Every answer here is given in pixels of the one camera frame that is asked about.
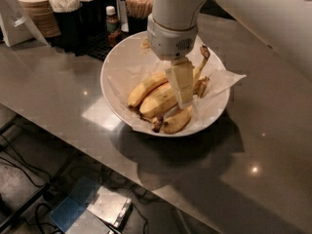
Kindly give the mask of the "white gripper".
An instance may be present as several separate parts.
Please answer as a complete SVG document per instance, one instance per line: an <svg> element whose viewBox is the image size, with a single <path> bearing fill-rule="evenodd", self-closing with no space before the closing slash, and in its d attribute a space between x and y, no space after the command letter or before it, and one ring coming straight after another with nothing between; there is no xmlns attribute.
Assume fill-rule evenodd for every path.
<svg viewBox="0 0 312 234"><path fill-rule="evenodd" d="M142 50L151 48L161 60L175 59L165 73L181 109L187 108L193 99L193 65L186 56L194 48L197 33L197 26L182 31L167 29L149 15L147 38L140 44Z"/></svg>

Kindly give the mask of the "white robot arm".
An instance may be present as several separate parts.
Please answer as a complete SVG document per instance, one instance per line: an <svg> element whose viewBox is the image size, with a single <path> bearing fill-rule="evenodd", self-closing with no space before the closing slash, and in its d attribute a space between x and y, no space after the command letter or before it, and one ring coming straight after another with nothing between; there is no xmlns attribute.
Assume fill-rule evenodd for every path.
<svg viewBox="0 0 312 234"><path fill-rule="evenodd" d="M189 54L207 0L154 0L147 39L159 59ZM264 44L312 77L312 0L214 0Z"/></svg>

